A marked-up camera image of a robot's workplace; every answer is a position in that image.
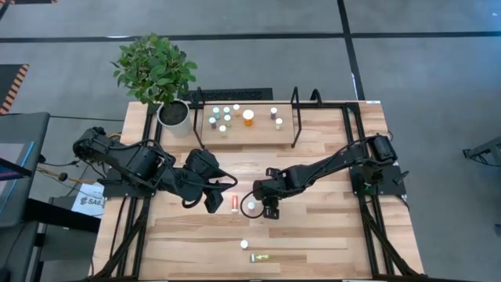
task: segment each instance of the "floor tile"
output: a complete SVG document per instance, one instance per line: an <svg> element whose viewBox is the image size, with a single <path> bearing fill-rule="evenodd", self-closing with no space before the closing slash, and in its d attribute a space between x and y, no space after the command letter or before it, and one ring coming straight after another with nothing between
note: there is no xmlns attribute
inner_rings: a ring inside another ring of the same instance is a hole
<svg viewBox="0 0 501 282"><path fill-rule="evenodd" d="M496 281L499 169L462 149L501 132L501 38L355 40L367 99L380 99L427 274Z"/></svg>
<svg viewBox="0 0 501 282"><path fill-rule="evenodd" d="M346 0L351 32L501 31L496 0Z"/></svg>
<svg viewBox="0 0 501 282"><path fill-rule="evenodd" d="M12 5L0 25L5 38L341 31L330 0L60 0Z"/></svg>
<svg viewBox="0 0 501 282"><path fill-rule="evenodd" d="M198 64L196 89L273 88L289 99L294 86L302 99L314 88L324 99L354 99L342 39L231 40L176 42ZM0 45L0 63L27 63L30 69L11 112L47 111L80 118L123 119L131 100L117 88L111 60L118 42L20 43Z"/></svg>

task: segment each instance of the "black metal frame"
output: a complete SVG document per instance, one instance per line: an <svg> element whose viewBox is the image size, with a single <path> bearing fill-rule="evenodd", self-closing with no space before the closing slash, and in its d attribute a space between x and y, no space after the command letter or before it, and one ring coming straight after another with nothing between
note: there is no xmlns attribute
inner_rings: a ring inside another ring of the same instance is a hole
<svg viewBox="0 0 501 282"><path fill-rule="evenodd" d="M198 91L200 93L200 97L202 97L202 105L198 103L198 101L192 101L192 104L190 105L191 109L195 110L195 118L194 118L194 126L193 126L193 131L196 134L196 137L198 139L198 142L202 148L204 148L204 145L202 144L200 137L198 136L198 132L196 131L196 121L197 121L197 115L198 115L198 110L200 108L203 108L205 105L205 100L203 97L203 93L201 92L200 88L198 88ZM359 138L364 138L365 137L365 132L363 129L363 124L362 124L362 116L360 114L360 107L359 103L357 102L346 102L346 103L331 103L331 102L326 102L324 103L322 101L322 97L317 89L315 89L310 97L311 101L316 101L316 103L300 103L299 102L299 94L297 87L294 87L293 95L290 99L290 103L292 104L292 107L297 109L297 118L298 118L298 124L299 124L299 130L297 131L294 144L292 147L294 148L297 139L299 138L299 135L301 133L301 109L340 109L343 114L343 119L344 119L344 127L346 130L346 137L349 143L354 141L353 137L353 132L351 130L351 121L350 121L350 113L351 111L354 116L355 116L355 123L357 127L357 133ZM151 126L151 121L152 121L152 116L153 114L148 114L145 122L145 128L143 132L143 138L146 139L149 136L150 133L150 126ZM160 141L160 136L161 136L161 126L157 123L157 130L155 131L155 141L159 142ZM428 281L428 282L439 282L439 281L459 281L459 280L446 280L446 279L434 279L434 278L428 278L426 275L420 275L410 269L410 267L405 263L405 261L399 256L398 252L393 248L389 240L386 238L386 231L384 228L384 221L383 221L383 215L381 212L381 207L380 207L380 202L379 202L379 195L376 193L375 195L370 195L373 201L373 213L375 215L375 219L372 217L372 215L369 212L369 208L366 203L366 195L363 193L364 187L361 187L359 190L355 190L353 193L354 195L359 199L359 208L360 208L360 214L362 218L362 226L364 230L364 235L366 239L366 246L367 246L367 254L369 256L369 264L371 268L371 274L374 280L385 280L385 281ZM151 198L145 198L143 202L143 207L146 206L146 210L149 210L150 207L150 201ZM128 211L128 216L127 216L127 222L126 222L126 234L124 235L124 239L127 237L127 233L131 232L132 230L132 221L135 216L135 209L137 207L137 198L132 198L131 205L129 206L129 211ZM139 215L139 217L142 216L142 219L144 220L144 223L142 226L140 226L139 232L138 232L138 240L137 240L137 245L135 248L135 257L134 257L134 265L132 268L132 275L131 276L124 276L124 268L125 268L125 260L127 258L127 253L125 252L124 255L121 256L121 264L119 265L119 271L117 271L117 276L116 277L99 277L97 279L92 279L93 281L112 281L112 280L130 280L130 281L137 281L139 278L139 270L141 266L141 260L142 260L142 251L144 247L144 240L146 236L146 222L147 222L147 215ZM377 237L377 239L381 242L381 247L383 249L383 255L384 255L384 264L387 270L387 274L380 274L379 273L379 268L377 265L377 257L376 257L376 251L374 249L374 243L373 243L373 236L372 233ZM128 244L126 246L121 246L119 248L128 248ZM402 273L402 276L396 276L395 271L393 270L393 263L398 267L398 270Z"/></svg>
<svg viewBox="0 0 501 282"><path fill-rule="evenodd" d="M191 110L195 110L195 118L193 119L193 132L195 132L195 136L196 136L196 139L198 140L198 143L200 144L200 148L202 149L205 149L205 145L202 143L202 139L200 138L200 134L198 133L198 131L196 130L196 124L197 124L197 121L198 121L198 110L201 110L204 108L204 106L206 105L205 103L205 98L204 98L204 93L202 92L202 90L200 89L200 87L197 89L197 92L199 93L199 96L202 98L202 104L200 105L199 104L199 101L198 100L191 100L191 104L189 105L189 108ZM233 105L234 103L218 103L218 105ZM256 102L252 102L252 103L244 103L245 105L262 105L263 103L256 103ZM284 105L284 104L288 104L288 103L266 103L266 105ZM302 130L302 124L301 124L301 103L299 103L299 94L297 92L297 87L294 87L294 91L292 93L292 97L290 98L290 104L292 105L292 108L296 108L297 109L297 127L298 127L298 130L297 130L297 133L296 133L296 136L294 137L294 142L292 143L292 145L290 145L291 147L295 147L296 146L296 142L297 142L297 139L299 138L299 135L301 134L301 130Z"/></svg>

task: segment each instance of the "white paper sign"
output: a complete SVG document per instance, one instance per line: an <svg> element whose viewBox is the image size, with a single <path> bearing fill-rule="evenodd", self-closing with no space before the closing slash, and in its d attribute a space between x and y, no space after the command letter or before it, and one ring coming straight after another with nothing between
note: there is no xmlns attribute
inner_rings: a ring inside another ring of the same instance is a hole
<svg viewBox="0 0 501 282"><path fill-rule="evenodd" d="M104 213L103 189L99 183L82 184L71 211L100 219Z"/></svg>

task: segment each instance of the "potted plant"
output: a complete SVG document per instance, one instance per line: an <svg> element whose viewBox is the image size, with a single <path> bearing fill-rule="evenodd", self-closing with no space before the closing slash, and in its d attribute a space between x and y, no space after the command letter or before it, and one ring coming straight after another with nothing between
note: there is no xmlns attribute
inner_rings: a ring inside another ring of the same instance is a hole
<svg viewBox="0 0 501 282"><path fill-rule="evenodd" d="M117 68L113 73L117 85L123 84L129 88L128 96L156 110L158 121L175 137L190 134L188 105L175 97L188 91L188 81L196 81L190 73L196 64L186 60L186 53L178 46L155 34L120 49L120 59L111 62Z"/></svg>

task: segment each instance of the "white flower pot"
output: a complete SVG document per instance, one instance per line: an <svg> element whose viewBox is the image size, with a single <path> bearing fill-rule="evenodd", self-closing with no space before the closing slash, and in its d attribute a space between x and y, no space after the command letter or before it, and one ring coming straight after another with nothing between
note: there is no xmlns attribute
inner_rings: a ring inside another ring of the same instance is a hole
<svg viewBox="0 0 501 282"><path fill-rule="evenodd" d="M189 135L191 132L192 132L192 124L191 124L191 120L189 118L189 107L188 107L188 104L186 104L184 101L180 100L180 99L175 99L174 100L175 102L180 102L182 103L183 105L185 105L187 111L186 111L186 116L185 116L185 119L183 121L181 121L180 123L178 123L177 125L166 125L165 123L162 122L162 120L160 119L160 112L162 111L162 109L164 108L164 105L162 104L160 107L158 107L158 110L157 110L157 120L168 130L172 133L172 135L174 135L174 137L176 138L182 138L182 137L185 137L187 135Z"/></svg>

